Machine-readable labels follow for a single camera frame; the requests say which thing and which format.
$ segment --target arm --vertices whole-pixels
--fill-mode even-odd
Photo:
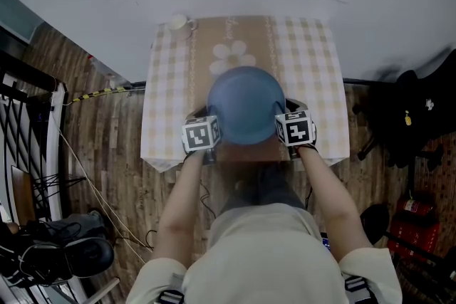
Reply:
[[[185,161],[160,217],[152,259],[173,258],[190,267],[203,157],[197,151]]]
[[[357,248],[372,247],[355,202],[341,181],[316,150],[300,147],[298,151],[321,207],[334,258],[339,262]]]

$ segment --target wooden floor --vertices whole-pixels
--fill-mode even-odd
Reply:
[[[84,93],[99,90],[108,85],[107,80],[87,60],[88,54],[76,44],[63,37],[48,25],[37,31],[24,61],[49,73],[66,83],[70,99]],[[368,140],[369,131],[362,115],[354,115],[352,106],[367,91],[367,87],[346,85],[346,99],[350,128],[351,156],[333,166],[334,172],[352,194],[360,211],[374,203],[387,203],[393,213],[395,203],[405,192],[407,169],[386,167],[386,155],[376,147],[367,158],[360,162],[356,156]],[[156,229],[160,212],[176,180],[179,167],[158,174],[140,159],[141,117],[144,92],[123,93],[91,98],[69,105],[66,112],[64,134],[82,161],[88,175],[112,206],[123,223],[139,239],[145,241],[150,229]],[[437,253],[445,254],[453,245],[456,215],[452,205],[456,189],[456,161],[451,149],[456,148],[456,135],[447,136],[440,142],[445,145],[444,163],[433,173],[417,160],[417,187],[436,195],[442,229]],[[69,157],[68,173],[82,175],[76,162]],[[206,167],[202,182],[210,190],[207,203],[216,212],[227,198],[229,184],[234,179],[231,167],[215,165]],[[304,200],[309,192],[305,173],[289,171],[289,181],[297,194]],[[87,212],[91,207],[100,207],[87,183],[69,189],[72,212]],[[318,207],[312,198],[310,212],[321,223]],[[200,206],[199,221],[195,227],[195,259],[204,254],[207,230],[213,220],[211,214]],[[114,214],[110,214],[124,237],[133,239],[122,227]],[[147,236],[153,246],[154,233]],[[112,268],[91,281],[95,288],[114,276],[120,278],[116,288],[105,302],[121,303],[125,300],[135,277],[143,263],[127,246],[126,240],[117,240],[115,263]],[[137,244],[130,245],[147,261],[150,252]]]

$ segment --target tablecloth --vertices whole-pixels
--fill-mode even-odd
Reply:
[[[345,92],[336,46],[322,21],[264,17],[271,54],[287,98],[306,103],[328,164],[350,155]],[[164,172],[185,158],[181,130],[187,102],[192,37],[176,41],[159,25],[152,46],[142,115],[141,157]]]

